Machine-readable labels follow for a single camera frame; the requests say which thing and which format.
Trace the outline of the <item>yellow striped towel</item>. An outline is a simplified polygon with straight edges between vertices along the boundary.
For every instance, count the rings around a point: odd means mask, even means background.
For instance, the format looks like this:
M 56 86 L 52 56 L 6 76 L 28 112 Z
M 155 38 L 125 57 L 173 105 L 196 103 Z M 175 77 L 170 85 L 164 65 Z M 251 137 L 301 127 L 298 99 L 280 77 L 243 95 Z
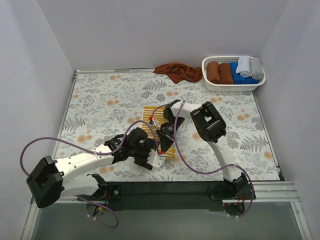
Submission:
M 152 112 L 156 109 L 156 106 L 145 106 L 143 108 L 143 111 L 142 111 L 142 117 L 141 119 L 145 122 L 150 122 L 150 117 L 152 116 Z M 160 129 L 160 126 L 164 123 L 167 123 L 168 120 L 166 120 L 164 117 L 163 117 L 163 111 L 164 111 L 165 107 L 162 106 L 160 108 L 158 108 L 155 113 L 153 114 L 153 122 L 155 124 L 155 126 L 152 127 L 152 129 L 154 130 L 155 132 L 155 136 L 156 136 L 156 139 L 158 142 L 160 142 L 160 138 L 158 136 L 158 134 L 156 133 L 156 130 L 159 130 Z M 144 124 L 144 123 L 141 123 L 140 124 L 140 127 L 147 133 L 148 137 L 151 138 L 151 139 L 154 139 L 154 136 L 153 134 L 151 133 L 151 130 Z M 166 161 L 171 161 L 172 158 L 175 157 L 175 154 L 176 154 L 176 149 L 171 146 L 164 154 L 165 156 L 165 160 Z

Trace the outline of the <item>brown towel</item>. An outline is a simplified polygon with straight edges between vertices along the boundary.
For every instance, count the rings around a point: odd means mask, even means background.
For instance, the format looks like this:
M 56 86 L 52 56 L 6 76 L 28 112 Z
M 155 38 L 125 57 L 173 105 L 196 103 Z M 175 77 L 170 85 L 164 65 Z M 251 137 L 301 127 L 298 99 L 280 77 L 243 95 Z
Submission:
M 221 63 L 218 65 L 218 73 L 220 77 L 220 83 L 222 85 L 233 85 L 232 69 L 229 63 Z
M 191 67 L 179 62 L 159 65 L 154 69 L 153 73 L 167 75 L 175 84 L 182 81 L 197 83 L 203 77 L 200 67 Z
M 220 84 L 219 64 L 216 61 L 210 62 L 206 68 L 207 79 L 213 84 Z

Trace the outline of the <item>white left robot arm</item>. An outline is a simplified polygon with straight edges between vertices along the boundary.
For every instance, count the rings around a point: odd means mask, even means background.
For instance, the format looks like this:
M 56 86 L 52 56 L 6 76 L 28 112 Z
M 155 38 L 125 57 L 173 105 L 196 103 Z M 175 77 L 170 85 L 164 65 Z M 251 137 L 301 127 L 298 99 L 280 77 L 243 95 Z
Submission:
M 146 169 L 161 167 L 164 154 L 159 151 L 157 140 L 148 137 L 142 128 L 119 134 L 93 150 L 53 159 L 43 157 L 26 179 L 38 208 L 46 208 L 60 198 L 87 196 L 102 200 L 110 196 L 107 182 L 96 173 L 102 167 L 134 158 L 134 162 Z

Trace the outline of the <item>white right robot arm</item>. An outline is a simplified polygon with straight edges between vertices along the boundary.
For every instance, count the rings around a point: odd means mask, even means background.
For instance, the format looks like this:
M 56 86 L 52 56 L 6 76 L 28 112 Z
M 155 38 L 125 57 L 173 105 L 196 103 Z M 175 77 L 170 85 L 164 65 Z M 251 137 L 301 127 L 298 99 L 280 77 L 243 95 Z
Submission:
M 186 163 L 187 167 L 201 175 L 221 171 L 226 191 L 218 195 L 221 198 L 224 196 L 232 199 L 241 197 L 244 200 L 254 197 L 252 181 L 245 170 L 236 163 L 228 145 L 226 122 L 211 102 L 190 104 L 184 100 L 174 100 L 164 107 L 163 117 L 167 122 L 156 130 L 163 152 L 167 151 L 172 144 L 175 144 L 178 152 L 180 151 L 177 142 L 178 128 L 186 119 L 192 120 L 200 138 L 212 148 L 220 168 L 211 172 L 200 172 Z

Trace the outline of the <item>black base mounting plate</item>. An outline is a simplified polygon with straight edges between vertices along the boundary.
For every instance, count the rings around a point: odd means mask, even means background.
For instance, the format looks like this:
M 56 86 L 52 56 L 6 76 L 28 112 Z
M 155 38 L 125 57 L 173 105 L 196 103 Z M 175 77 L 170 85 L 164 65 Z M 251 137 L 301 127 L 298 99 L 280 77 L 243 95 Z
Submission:
M 250 184 L 234 193 L 223 181 L 107 182 L 81 197 L 113 211 L 203 209 L 231 216 L 244 214 L 245 202 L 256 198 Z

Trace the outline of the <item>white plastic basket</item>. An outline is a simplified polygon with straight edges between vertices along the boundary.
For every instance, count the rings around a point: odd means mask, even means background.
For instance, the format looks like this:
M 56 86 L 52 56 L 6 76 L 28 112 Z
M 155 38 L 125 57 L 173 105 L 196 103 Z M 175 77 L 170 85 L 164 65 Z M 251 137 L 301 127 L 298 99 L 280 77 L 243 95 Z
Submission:
M 262 80 L 259 80 L 258 84 L 214 84 L 207 79 L 207 66 L 209 63 L 237 62 L 239 58 L 239 55 L 208 56 L 204 58 L 201 63 L 201 69 L 206 88 L 212 92 L 252 92 L 266 82 L 266 75 L 263 67 L 262 72 L 264 76 Z

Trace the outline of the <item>floral patterned table mat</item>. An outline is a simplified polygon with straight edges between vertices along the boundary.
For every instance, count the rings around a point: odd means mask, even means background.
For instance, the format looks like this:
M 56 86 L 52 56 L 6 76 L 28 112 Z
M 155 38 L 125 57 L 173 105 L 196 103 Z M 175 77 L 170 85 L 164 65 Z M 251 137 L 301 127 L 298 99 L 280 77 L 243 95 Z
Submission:
M 173 83 L 166 75 L 142 73 L 79 74 L 60 138 L 93 149 L 139 125 L 145 106 L 157 109 L 174 100 L 189 104 L 212 102 L 226 122 L 227 142 L 236 162 L 254 181 L 277 181 L 279 174 L 265 128 L 251 92 L 212 92 L 204 81 Z M 194 124 L 186 120 L 177 131 L 180 153 L 163 167 L 148 170 L 132 158 L 96 170 L 106 181 L 219 181 L 218 160 Z

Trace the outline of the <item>rolled light blue towel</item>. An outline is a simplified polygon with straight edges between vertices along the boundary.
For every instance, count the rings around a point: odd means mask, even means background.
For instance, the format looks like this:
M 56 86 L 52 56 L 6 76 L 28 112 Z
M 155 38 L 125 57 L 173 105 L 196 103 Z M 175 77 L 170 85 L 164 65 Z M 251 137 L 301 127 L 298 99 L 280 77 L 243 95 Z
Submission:
M 250 58 L 248 56 L 240 56 L 237 62 L 236 73 L 240 74 L 243 78 L 251 76 Z

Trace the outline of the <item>rolled grey towel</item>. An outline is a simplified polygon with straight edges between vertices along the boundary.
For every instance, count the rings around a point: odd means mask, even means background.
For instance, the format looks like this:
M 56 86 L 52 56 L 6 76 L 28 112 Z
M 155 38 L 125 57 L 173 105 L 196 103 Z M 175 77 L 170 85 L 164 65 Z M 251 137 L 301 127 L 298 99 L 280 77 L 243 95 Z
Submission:
M 255 80 L 262 80 L 265 76 L 261 61 L 259 58 L 251 58 L 249 62 L 251 77 Z

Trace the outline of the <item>aluminium frame rail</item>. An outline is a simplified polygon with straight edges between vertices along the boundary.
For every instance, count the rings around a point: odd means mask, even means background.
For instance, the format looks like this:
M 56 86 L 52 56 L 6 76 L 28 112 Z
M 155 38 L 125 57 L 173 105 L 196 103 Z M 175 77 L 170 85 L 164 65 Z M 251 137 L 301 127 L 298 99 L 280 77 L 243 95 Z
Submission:
M 107 182 L 97 183 L 94 180 L 77 182 L 69 181 L 65 185 L 56 184 L 53 188 L 41 187 L 32 195 L 39 208 L 45 208 L 61 198 L 77 195 L 92 201 L 108 197 L 119 201 L 125 196 L 206 196 L 214 201 L 236 202 L 241 197 L 220 197 L 225 194 L 223 181 L 151 181 L 151 182 Z M 298 194 L 292 182 L 267 181 L 255 182 L 254 199 L 257 201 L 296 201 Z

